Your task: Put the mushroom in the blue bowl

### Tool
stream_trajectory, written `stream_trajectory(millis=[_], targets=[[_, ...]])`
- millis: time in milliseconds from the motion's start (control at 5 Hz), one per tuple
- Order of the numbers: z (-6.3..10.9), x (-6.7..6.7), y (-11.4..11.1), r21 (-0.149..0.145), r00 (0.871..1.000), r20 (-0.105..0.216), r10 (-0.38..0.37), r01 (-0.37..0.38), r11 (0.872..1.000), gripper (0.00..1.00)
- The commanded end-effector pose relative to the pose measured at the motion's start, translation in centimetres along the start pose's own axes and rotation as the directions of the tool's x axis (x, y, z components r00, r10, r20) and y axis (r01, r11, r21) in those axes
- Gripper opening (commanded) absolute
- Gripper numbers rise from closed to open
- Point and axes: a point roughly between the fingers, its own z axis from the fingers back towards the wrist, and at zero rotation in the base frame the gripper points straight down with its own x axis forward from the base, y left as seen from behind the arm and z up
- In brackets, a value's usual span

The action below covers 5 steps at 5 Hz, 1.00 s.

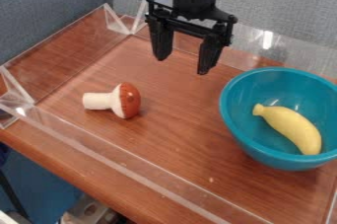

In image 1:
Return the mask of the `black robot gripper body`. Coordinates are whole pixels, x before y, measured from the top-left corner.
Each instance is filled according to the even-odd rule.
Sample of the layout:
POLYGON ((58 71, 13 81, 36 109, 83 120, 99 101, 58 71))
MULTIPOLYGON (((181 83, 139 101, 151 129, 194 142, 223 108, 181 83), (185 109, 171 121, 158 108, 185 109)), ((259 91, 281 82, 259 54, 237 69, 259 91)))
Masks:
POLYGON ((219 34, 226 38, 226 46, 231 43, 233 26, 238 19, 233 14, 219 10, 215 0, 146 0, 149 20, 161 21, 173 32, 205 38, 219 34))

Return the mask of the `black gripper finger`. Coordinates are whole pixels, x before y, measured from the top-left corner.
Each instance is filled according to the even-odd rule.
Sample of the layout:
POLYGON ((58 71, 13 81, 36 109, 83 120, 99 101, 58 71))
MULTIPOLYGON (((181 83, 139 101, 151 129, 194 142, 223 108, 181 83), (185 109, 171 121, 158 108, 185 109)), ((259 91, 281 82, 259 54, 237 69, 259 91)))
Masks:
POLYGON ((222 48, 226 46, 226 38, 219 34, 207 35, 198 49, 197 74, 205 75, 215 66, 222 48))
POLYGON ((149 31, 153 55, 158 61, 163 61, 171 52, 173 30, 161 21, 149 20, 149 31))

